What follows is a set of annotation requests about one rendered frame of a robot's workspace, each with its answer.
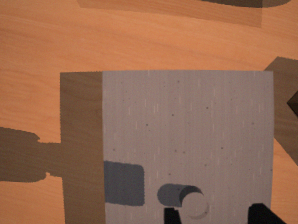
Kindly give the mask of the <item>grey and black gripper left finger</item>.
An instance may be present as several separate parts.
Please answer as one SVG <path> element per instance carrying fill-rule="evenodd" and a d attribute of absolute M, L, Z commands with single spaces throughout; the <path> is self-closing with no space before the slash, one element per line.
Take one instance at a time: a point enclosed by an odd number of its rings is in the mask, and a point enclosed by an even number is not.
<path fill-rule="evenodd" d="M 164 224 L 182 224 L 178 210 L 164 208 Z"/>

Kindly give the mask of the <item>brown cardboard box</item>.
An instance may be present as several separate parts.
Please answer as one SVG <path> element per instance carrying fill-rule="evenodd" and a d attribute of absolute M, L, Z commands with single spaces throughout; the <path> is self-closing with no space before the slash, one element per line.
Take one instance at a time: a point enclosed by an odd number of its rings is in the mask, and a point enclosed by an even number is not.
<path fill-rule="evenodd" d="M 287 104 L 298 117 L 298 91 L 289 99 Z"/>

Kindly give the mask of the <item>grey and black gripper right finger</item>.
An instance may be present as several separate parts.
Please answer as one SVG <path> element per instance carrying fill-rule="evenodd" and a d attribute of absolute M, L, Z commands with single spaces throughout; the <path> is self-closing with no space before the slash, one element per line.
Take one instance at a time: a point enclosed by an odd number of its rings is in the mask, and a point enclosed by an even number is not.
<path fill-rule="evenodd" d="M 286 224 L 263 203 L 254 203 L 248 208 L 247 224 Z"/>

